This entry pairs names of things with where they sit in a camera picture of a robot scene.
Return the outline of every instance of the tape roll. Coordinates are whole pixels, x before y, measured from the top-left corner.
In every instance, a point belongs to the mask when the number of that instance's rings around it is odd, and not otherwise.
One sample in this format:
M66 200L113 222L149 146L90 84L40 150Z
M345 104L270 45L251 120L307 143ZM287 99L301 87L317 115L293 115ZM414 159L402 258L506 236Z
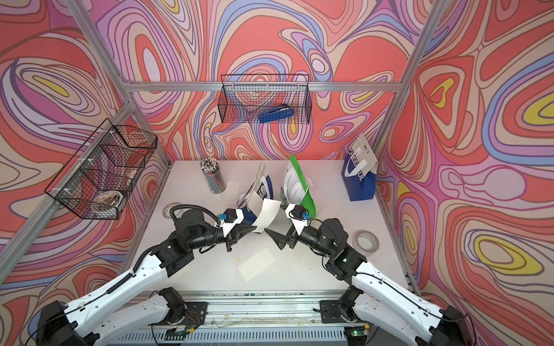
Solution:
M183 204L183 203L173 202L173 203L169 203L168 205L166 205L166 207L162 210L163 217L166 218L166 219L170 219L171 218L170 209L173 208L174 206L180 205L180 204ZM185 209L177 210L175 212L175 216L179 218L179 217L181 217L181 214L183 214L184 212L185 212Z
M379 249L379 239L369 231L359 230L352 237L352 247L362 255L369 257Z

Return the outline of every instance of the psychedelic wallpaper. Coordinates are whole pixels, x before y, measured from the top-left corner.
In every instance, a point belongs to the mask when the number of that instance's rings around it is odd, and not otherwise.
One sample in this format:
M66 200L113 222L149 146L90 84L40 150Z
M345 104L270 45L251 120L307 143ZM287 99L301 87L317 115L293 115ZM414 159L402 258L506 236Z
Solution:
M327 110L312 106L309 124L221 123L217 92L136 92L168 159L341 159L360 134L377 133L392 92L329 92Z
M88 9L131 81L219 81L231 73L398 81L430 6L423 0L124 0ZM291 153L340 159L360 133L373 140L392 93L312 93L312 121L297 126L221 124L218 97L135 93L170 161L285 159Z
M127 80L219 81L225 73L268 69L304 71L316 81L364 80L387 71L388 80L397 81L431 1L107 0L86 5Z
M0 247L40 204L63 163L122 106L62 3L0 1ZM22 345L45 304L116 276L161 172L153 157L120 220L56 213L0 285L0 345Z
M554 345L554 2L454 0L381 155L419 288L477 345Z

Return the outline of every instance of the black wire basket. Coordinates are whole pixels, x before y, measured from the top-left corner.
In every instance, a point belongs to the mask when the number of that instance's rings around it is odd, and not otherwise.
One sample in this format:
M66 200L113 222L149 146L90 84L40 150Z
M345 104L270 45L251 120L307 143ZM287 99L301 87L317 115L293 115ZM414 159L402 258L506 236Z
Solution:
M222 75L221 122L308 124L309 81L307 74Z
M90 154L80 159L80 166L69 180L61 188L49 190L72 160L45 192L82 219L117 220L157 144L153 133L134 126L111 125Z

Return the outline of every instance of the tabletop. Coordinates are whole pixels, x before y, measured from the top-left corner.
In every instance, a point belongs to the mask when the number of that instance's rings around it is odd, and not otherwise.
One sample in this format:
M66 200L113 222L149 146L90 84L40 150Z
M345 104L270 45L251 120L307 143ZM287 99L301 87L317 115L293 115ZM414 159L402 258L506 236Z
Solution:
M161 243L175 230L173 221L162 214L166 205L179 202L197 204L208 209L210 206L217 208L220 205L223 210L212 210L216 215L220 214L224 212L225 199L234 198L230 195L236 194L239 184L240 193L248 189L261 162L265 163L271 178L274 199L280 199L281 183L288 161L219 161L223 178L228 182L228 188L221 196L209 191L198 161L174 162L133 263L144 250ZM374 233L379 240L379 249L368 260L385 275L407 288L393 240L377 200L373 198L351 202L348 199L341 179L342 161L299 162L305 176L311 180L310 193L316 205L317 218L338 218L350 236L348 243L351 246L351 236L357 231L368 230ZM291 225L291 220L280 211L268 228L286 234ZM314 255L301 243L294 249L287 246L279 250L265 232L250 233L233 245L232 249L232 252L227 252L225 246L220 245L206 254L199 254L198 250L194 250L194 260L191 263L165 281L151 286L149 290L173 286L178 291L195 292L313 292L348 287L347 283L338 281L326 272L321 267L321 257ZM246 266L251 272L254 266L254 276L244 274Z

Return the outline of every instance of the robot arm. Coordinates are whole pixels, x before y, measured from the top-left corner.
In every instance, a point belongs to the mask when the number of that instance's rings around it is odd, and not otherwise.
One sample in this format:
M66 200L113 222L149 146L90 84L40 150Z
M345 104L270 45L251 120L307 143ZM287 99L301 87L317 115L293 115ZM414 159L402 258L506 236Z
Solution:
M178 209L190 210L177 218ZM203 212L216 221L215 226L204 221ZM183 204L173 207L170 215L175 231L168 239L143 252L132 269L68 304L55 301L46 305L40 312L37 345L98 346L137 326L181 321L186 305L173 288L160 291L146 302L112 312L189 264L194 259L194 249L209 247L209 250L225 243L227 251L231 251L232 245L256 228L241 225L242 211L236 209L227 209L216 217L203 207Z
M324 220L318 229L309 226L309 215L300 205L287 207L293 226L287 235L266 229L280 249L301 242L329 258L325 269L350 284L339 299L341 317L372 322L408 345L470 345L464 315L449 306L442 310L400 286L347 244L348 233L338 219ZM300 232L298 223L308 222Z
M180 218L175 210L191 209ZM202 212L215 221L211 226ZM310 226L310 216L301 206L288 206L293 225L287 235L266 229L280 249L298 242L329 260L325 269L350 287L338 301L342 319L368 321L396 335L411 346L470 345L465 316L449 306L442 310L422 300L375 268L347 244L348 233L338 219L327 219L318 229ZM161 282L185 267L193 259L193 249L225 242L231 251L255 226L241 225L242 211L227 209L216 217L194 205L178 205L170 210L175 231L160 244L147 249L134 268L109 283L68 304L55 301L40 313L37 329L39 346L103 346L110 341L157 322L181 323L187 306L182 297L167 288L152 298L115 312L131 298L154 283Z

